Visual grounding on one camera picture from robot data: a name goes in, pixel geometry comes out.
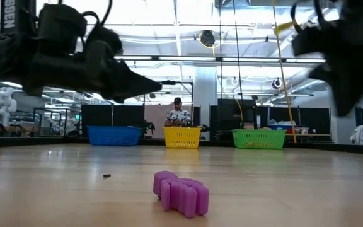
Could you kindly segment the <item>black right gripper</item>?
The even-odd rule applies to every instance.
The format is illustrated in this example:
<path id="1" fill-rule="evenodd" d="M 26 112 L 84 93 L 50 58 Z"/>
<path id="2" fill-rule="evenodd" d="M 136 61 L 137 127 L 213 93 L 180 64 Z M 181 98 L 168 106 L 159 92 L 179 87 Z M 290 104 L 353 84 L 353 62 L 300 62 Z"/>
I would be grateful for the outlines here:
<path id="1" fill-rule="evenodd" d="M 324 63 L 309 74 L 326 82 L 333 93 L 338 117 L 347 116 L 363 97 L 363 18 L 322 21 L 319 26 L 301 26 L 292 21 L 297 35 L 292 41 L 295 56 L 320 53 Z"/>

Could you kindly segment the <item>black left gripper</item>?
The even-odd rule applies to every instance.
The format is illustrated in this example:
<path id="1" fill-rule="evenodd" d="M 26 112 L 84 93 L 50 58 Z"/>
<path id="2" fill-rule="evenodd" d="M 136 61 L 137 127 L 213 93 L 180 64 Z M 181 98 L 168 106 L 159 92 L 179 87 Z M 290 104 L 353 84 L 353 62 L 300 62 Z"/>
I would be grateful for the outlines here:
<path id="1" fill-rule="evenodd" d="M 53 57 L 36 53 L 22 82 L 23 91 L 40 96 L 45 86 L 97 92 L 107 100 L 124 103 L 128 98 L 160 91 L 162 84 L 135 73 L 123 60 L 113 57 L 123 52 L 120 41 L 95 40 L 82 52 Z"/>

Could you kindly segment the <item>person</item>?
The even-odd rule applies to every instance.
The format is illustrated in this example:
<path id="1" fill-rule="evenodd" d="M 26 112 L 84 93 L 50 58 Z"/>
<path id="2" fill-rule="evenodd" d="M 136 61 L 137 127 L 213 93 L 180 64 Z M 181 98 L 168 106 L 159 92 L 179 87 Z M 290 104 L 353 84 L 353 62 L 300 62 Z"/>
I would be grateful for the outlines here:
<path id="1" fill-rule="evenodd" d="M 176 97 L 174 99 L 174 109 L 169 111 L 164 123 L 165 127 L 185 127 L 192 122 L 189 111 L 182 108 L 182 99 Z"/>

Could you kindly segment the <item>blue plastic basket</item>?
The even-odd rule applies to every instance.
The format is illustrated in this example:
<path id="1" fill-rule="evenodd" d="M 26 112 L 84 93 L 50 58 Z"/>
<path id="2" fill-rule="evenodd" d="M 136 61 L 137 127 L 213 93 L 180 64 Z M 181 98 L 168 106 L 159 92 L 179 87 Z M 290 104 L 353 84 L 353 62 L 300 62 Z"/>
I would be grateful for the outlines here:
<path id="1" fill-rule="evenodd" d="M 88 126 L 89 141 L 97 146 L 135 146 L 141 134 L 138 127 Z"/>

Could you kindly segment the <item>long ceiling light strip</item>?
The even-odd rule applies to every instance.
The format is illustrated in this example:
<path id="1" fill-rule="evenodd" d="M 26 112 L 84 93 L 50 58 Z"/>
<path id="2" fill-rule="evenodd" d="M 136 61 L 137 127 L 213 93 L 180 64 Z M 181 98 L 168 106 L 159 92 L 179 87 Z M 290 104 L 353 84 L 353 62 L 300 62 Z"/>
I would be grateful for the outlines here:
<path id="1" fill-rule="evenodd" d="M 269 57 L 189 57 L 189 56 L 147 56 L 147 55 L 121 55 L 116 59 L 123 59 L 126 61 L 198 61 L 198 62 L 279 62 L 279 58 Z M 295 58 L 281 58 L 283 63 L 324 63 L 324 59 L 295 59 Z"/>

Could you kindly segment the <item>yellow plastic basket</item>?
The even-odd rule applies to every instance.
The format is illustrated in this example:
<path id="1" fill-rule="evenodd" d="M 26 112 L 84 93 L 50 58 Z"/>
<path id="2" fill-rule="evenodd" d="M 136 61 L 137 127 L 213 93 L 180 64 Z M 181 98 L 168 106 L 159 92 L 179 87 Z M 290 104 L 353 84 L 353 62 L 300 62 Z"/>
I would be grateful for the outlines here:
<path id="1" fill-rule="evenodd" d="M 198 148 L 201 128 L 164 127 L 163 129 L 167 148 Z"/>

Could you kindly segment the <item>white building column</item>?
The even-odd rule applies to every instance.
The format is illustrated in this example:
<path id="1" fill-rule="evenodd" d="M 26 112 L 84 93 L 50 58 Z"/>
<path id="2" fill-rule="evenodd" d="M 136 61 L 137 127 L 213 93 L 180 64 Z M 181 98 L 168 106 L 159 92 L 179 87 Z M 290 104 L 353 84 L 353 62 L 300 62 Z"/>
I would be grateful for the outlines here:
<path id="1" fill-rule="evenodd" d="M 214 67 L 196 67 L 193 81 L 193 105 L 200 107 L 200 125 L 210 127 L 210 108 L 217 105 L 217 71 Z"/>

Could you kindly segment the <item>green plastic basket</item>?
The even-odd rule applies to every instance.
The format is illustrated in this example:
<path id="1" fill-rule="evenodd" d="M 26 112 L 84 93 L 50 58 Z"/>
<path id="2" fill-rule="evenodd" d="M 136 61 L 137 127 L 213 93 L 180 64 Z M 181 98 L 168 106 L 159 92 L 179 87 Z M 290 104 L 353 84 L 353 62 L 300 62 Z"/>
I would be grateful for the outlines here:
<path id="1" fill-rule="evenodd" d="M 239 149 L 282 149 L 286 130 L 235 129 L 232 133 Z"/>

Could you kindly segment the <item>purple toy skeleton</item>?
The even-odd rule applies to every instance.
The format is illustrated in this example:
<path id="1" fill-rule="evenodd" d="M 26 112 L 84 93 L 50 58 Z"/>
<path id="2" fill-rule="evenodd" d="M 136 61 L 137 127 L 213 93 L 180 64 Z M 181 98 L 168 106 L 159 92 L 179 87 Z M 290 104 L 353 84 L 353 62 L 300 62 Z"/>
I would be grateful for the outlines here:
<path id="1" fill-rule="evenodd" d="M 153 193 L 164 211 L 176 210 L 186 218 L 204 216 L 209 211 L 209 189 L 198 180 L 182 178 L 170 171 L 156 172 Z"/>

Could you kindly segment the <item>white robot figure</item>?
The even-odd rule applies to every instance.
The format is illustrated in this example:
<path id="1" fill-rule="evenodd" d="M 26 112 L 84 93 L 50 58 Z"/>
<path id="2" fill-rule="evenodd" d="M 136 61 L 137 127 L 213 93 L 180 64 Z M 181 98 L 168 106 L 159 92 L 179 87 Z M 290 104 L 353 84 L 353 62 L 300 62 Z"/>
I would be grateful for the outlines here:
<path id="1" fill-rule="evenodd" d="M 17 102 L 12 98 L 14 89 L 11 87 L 0 88 L 0 123 L 9 125 L 10 116 L 17 110 Z"/>

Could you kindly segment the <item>black metal stand frame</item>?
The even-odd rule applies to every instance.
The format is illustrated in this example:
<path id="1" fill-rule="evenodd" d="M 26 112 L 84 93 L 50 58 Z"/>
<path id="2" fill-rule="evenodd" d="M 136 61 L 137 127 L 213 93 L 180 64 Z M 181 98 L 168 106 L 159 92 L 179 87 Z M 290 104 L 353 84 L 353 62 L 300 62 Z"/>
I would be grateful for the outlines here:
<path id="1" fill-rule="evenodd" d="M 194 98 L 194 83 L 192 81 L 172 81 L 165 80 L 159 82 L 164 90 L 155 91 L 147 95 L 143 95 L 142 104 L 145 105 L 169 105 L 174 102 L 174 98 L 190 97 L 190 101 L 186 102 L 191 107 L 193 106 Z"/>

